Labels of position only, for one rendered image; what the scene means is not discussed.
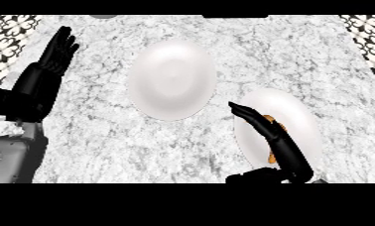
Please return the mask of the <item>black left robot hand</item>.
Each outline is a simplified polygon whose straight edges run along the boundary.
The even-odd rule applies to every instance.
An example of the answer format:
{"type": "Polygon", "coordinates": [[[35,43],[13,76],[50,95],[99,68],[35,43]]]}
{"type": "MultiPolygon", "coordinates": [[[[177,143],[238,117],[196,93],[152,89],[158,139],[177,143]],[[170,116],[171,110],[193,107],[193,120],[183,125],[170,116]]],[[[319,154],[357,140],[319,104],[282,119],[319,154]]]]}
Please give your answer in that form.
{"type": "Polygon", "coordinates": [[[52,112],[62,77],[80,44],[72,28],[55,33],[40,59],[22,71],[10,90],[0,88],[0,116],[10,122],[41,123],[52,112]]]}

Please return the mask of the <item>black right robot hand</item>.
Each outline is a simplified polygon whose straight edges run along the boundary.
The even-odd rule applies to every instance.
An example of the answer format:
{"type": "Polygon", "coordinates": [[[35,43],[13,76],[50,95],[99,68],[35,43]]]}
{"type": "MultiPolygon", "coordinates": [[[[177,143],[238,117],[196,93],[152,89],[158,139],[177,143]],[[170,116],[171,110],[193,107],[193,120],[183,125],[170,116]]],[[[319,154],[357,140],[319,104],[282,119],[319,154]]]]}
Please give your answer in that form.
{"type": "Polygon", "coordinates": [[[270,122],[261,113],[251,107],[229,102],[232,113],[241,117],[266,138],[281,168],[260,168],[226,177],[226,183],[281,184],[306,183],[313,177],[313,169],[304,154],[286,130],[278,121],[270,122]]]}

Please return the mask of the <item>large white plate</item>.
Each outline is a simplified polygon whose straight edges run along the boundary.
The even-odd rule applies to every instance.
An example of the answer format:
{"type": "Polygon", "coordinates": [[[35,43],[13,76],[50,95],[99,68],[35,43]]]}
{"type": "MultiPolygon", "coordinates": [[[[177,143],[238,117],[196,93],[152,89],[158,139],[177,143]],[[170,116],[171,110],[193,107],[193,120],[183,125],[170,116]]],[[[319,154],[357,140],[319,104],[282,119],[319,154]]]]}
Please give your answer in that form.
{"type": "Polygon", "coordinates": [[[196,44],[170,40],[149,46],[128,71],[128,97],[152,118],[176,121],[207,105],[216,90],[214,59],[196,44]]]}

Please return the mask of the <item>small white plate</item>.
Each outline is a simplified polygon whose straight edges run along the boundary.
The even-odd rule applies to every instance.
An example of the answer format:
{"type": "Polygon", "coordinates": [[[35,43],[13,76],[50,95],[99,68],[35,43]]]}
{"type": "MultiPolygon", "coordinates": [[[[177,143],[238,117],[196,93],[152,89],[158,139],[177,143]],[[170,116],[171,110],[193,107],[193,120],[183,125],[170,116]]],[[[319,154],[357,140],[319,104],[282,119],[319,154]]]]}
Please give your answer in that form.
{"type": "MultiPolygon", "coordinates": [[[[322,155],[322,139],[314,116],[307,107],[291,93],[261,88],[251,91],[239,102],[254,108],[263,115],[273,117],[303,152],[313,170],[319,165],[322,155]]],[[[241,151],[255,169],[279,168],[278,163],[269,162],[270,146],[251,124],[239,117],[235,118],[235,135],[241,151]]]]}

